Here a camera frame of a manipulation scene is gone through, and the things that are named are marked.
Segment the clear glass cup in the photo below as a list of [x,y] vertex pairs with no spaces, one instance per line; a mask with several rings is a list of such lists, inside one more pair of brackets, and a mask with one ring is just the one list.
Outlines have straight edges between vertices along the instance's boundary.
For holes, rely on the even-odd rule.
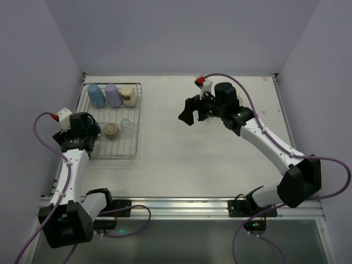
[[126,134],[132,133],[135,130],[135,128],[138,126],[137,123],[134,123],[129,118],[122,119],[120,124],[121,124],[122,132],[124,132]]

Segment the light green ceramic mug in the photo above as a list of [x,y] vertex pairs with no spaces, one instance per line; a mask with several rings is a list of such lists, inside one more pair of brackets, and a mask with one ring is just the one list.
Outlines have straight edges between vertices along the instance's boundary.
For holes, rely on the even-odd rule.
[[243,98],[241,96],[241,93],[239,93],[239,92],[237,93],[237,99],[239,101],[239,105],[242,106],[243,105]]

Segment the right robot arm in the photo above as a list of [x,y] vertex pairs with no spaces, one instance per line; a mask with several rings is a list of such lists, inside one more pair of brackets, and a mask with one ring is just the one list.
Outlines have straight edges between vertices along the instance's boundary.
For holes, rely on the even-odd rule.
[[264,154],[283,177],[277,185],[260,186],[249,192],[243,201],[236,203],[238,209],[252,216],[278,203],[296,208],[321,190],[321,162],[313,156],[305,159],[302,153],[278,137],[274,139],[280,147],[275,145],[266,136],[270,130],[259,126],[254,112],[240,104],[231,83],[221,82],[214,86],[206,81],[199,95],[186,99],[178,118],[187,125],[193,125],[194,112],[198,113],[199,121],[209,117],[220,118],[227,129]]

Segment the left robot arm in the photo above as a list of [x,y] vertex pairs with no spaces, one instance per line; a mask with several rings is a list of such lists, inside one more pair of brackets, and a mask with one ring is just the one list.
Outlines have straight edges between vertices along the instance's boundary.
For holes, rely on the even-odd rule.
[[90,190],[81,199],[83,176],[101,133],[94,117],[67,108],[51,117],[61,126],[53,139],[60,146],[62,165],[56,190],[49,205],[39,210],[38,220],[49,246],[55,249],[90,242],[94,220],[102,211],[112,209],[113,199],[107,188]]

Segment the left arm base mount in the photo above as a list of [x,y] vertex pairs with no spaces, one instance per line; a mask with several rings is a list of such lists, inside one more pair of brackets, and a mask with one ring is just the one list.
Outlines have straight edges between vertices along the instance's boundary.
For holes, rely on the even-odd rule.
[[94,230],[103,234],[107,234],[108,231],[114,230],[119,218],[130,217],[131,209],[127,209],[127,207],[130,207],[131,205],[131,200],[113,200],[112,207],[104,209],[94,220]]

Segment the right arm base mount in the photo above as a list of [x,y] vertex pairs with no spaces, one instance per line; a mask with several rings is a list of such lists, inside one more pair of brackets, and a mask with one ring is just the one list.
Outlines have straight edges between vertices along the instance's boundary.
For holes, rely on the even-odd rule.
[[[233,200],[227,201],[227,209],[229,213],[229,217],[241,217],[241,218],[249,218],[253,215],[267,210],[269,208],[274,207],[273,205],[269,205],[266,207],[258,207],[258,205],[254,202],[251,197],[251,194],[243,195],[239,194]],[[273,210],[267,212],[265,214],[261,214],[259,216],[259,220],[251,220],[248,223],[244,224],[244,229],[247,232],[255,233],[261,235],[265,232],[267,228],[267,218],[268,217],[277,217],[277,210]]]

